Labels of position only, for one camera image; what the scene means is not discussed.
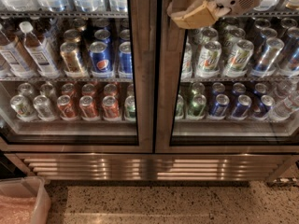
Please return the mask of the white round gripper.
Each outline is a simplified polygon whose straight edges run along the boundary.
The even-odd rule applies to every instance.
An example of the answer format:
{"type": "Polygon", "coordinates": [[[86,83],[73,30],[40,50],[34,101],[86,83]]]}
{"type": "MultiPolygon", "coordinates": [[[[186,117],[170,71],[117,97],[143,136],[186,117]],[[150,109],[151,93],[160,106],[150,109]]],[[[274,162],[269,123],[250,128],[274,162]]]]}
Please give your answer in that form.
{"type": "Polygon", "coordinates": [[[172,5],[167,8],[167,15],[182,29],[197,29],[211,26],[230,12],[242,15],[257,7],[262,0],[186,0],[187,10],[174,12],[172,5]]]}

